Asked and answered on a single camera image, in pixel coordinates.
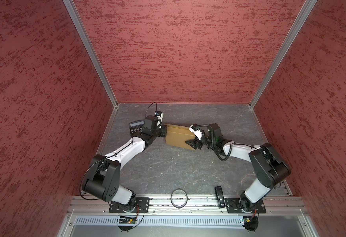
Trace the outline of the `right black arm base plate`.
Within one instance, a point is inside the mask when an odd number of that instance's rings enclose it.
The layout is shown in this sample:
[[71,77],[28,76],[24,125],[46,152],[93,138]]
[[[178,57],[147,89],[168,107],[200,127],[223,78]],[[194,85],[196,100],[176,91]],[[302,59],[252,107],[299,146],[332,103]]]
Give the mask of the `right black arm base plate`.
[[265,214],[267,212],[262,199],[255,203],[248,211],[242,209],[239,197],[225,198],[224,201],[228,214]]

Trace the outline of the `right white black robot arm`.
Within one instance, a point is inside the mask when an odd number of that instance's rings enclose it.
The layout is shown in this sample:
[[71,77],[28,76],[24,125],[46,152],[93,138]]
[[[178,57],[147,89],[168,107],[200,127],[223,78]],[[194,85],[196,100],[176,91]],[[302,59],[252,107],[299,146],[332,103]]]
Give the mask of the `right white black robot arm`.
[[206,146],[222,162],[238,158],[252,164],[256,179],[243,191],[239,200],[240,208],[245,213],[255,210],[257,203],[291,174],[289,165],[269,143],[253,146],[225,139],[216,123],[195,123],[189,130],[195,135],[195,139],[185,143],[193,149],[200,150]]

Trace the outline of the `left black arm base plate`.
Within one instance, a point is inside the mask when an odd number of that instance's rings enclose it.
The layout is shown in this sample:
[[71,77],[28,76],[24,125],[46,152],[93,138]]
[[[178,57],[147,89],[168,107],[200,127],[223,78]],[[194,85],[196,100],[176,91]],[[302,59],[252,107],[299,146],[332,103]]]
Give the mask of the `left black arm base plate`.
[[147,213],[149,209],[150,198],[136,197],[135,205],[125,208],[123,204],[111,202],[109,205],[109,213]]

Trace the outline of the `brown cardboard box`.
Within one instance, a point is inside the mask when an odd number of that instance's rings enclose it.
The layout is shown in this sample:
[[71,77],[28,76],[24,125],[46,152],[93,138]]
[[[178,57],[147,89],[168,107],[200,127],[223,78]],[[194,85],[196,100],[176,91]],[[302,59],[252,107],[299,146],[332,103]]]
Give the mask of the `brown cardboard box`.
[[188,127],[167,124],[166,144],[173,147],[194,150],[186,141],[194,140],[196,136]]

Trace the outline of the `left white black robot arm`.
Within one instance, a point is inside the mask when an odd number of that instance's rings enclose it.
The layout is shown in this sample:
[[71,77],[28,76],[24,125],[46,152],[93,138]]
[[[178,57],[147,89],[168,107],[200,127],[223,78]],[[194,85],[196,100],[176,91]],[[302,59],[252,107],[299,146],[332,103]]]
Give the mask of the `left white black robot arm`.
[[142,153],[158,137],[167,136],[167,127],[162,125],[164,113],[156,111],[143,121],[130,123],[130,140],[107,154],[93,157],[90,167],[81,181],[81,190],[105,202],[116,202],[126,211],[136,206],[135,192],[120,185],[121,169],[136,155]]

